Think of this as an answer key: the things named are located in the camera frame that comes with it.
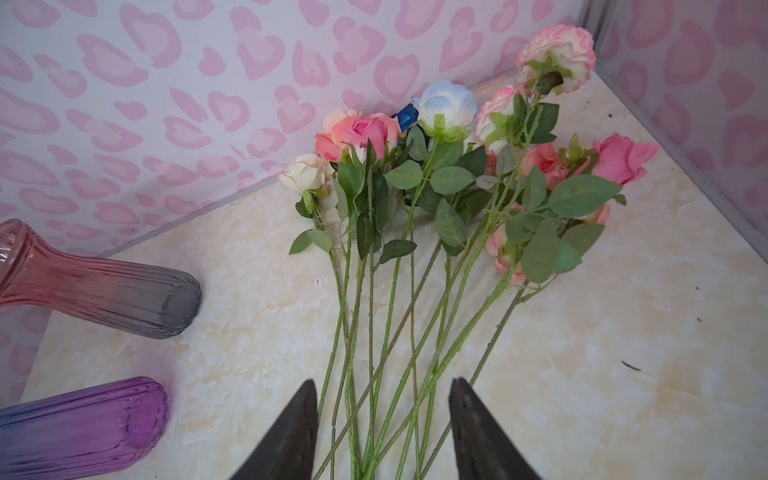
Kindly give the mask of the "magenta pink rose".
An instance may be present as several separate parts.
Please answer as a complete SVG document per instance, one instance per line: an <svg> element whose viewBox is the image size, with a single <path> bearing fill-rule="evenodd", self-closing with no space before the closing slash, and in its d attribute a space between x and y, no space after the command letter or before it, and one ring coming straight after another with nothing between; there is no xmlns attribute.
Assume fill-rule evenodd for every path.
<svg viewBox="0 0 768 480"><path fill-rule="evenodd" d="M340 196L347 202L348 250L357 257L354 304L346 343L343 380L349 402L347 439L350 477L364 479L373 461L380 377L381 348L375 333L375 273L382 229L389 208L389 185L384 171L396 156L397 121L385 115L348 115L333 127L341 147Z"/></svg>

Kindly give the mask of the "purple blue glass vase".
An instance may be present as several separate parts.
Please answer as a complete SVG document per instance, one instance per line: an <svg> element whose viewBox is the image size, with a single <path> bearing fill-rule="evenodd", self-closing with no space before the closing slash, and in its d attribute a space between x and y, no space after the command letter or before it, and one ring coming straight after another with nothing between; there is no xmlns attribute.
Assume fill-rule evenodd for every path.
<svg viewBox="0 0 768 480"><path fill-rule="evenodd" d="M133 377L1 410L3 479L81 479L125 470L164 433L165 388Z"/></svg>

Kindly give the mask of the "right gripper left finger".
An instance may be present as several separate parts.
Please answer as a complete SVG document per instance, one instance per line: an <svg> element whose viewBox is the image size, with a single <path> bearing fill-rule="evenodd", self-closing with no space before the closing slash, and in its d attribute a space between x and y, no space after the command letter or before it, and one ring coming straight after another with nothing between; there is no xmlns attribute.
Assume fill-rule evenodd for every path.
<svg viewBox="0 0 768 480"><path fill-rule="evenodd" d="M231 479L311 479L318 427L316 386L307 379Z"/></svg>

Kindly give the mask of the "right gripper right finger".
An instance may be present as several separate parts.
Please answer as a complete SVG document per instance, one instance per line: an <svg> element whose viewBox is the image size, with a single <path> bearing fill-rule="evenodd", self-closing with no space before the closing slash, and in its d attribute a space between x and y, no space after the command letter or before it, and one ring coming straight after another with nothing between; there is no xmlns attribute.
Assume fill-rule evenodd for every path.
<svg viewBox="0 0 768 480"><path fill-rule="evenodd" d="M449 410L459 479L540 479L464 378L452 380Z"/></svg>

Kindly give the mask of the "hot pink rose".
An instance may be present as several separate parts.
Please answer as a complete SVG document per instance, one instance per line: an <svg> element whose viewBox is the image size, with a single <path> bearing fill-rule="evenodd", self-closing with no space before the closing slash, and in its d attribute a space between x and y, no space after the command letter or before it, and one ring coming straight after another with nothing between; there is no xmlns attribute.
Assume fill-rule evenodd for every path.
<svg viewBox="0 0 768 480"><path fill-rule="evenodd" d="M653 142L637 143L628 137L614 134L603 142L597 142L595 150L598 154L595 165L595 168L599 170L598 175L608 180L617 180L620 184L626 185L632 181L639 180L647 174L643 165L659 152L660 147ZM475 371L470 377L470 386L476 383L510 316L521 302L521 299L515 297L502 316Z"/></svg>

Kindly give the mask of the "pink white rose with bud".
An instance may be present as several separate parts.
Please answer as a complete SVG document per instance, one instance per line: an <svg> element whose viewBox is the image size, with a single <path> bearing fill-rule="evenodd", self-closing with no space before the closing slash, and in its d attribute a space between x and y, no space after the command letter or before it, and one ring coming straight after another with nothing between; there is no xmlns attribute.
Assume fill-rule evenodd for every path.
<svg viewBox="0 0 768 480"><path fill-rule="evenodd" d="M477 113L475 130L466 138L465 158L480 156L485 165L471 169L474 182L450 201L466 224L466 244L440 251L446 257L446 278L424 329L431 334L417 362L418 378L427 383L418 424L410 428L404 425L414 404L414 384L408 382L385 438L388 447L380 463L396 443L401 443L402 460L415 458L419 473L429 470L437 454L429 439L439 379L480 321L479 314L461 320L459 309L481 251L486 249L489 236L512 218L514 204L522 207L516 220L525 214L545 212L522 259L526 281L512 285L510 269L483 301L483 310L490 309L508 291L513 291L521 303L535 296L559 275L578 266L599 238L601 225L579 225L559 235L560 225L591 214L621 193L617 183L598 175L596 151L572 142L557 152L570 165L572 176L551 193L538 168L529 174L522 172L523 159L530 150L553 144L559 108L551 97L578 90L589 80L595 64L593 39L587 30L572 25L543 29L519 52L515 82L498 90ZM412 339L420 339L423 333Z"/></svg>

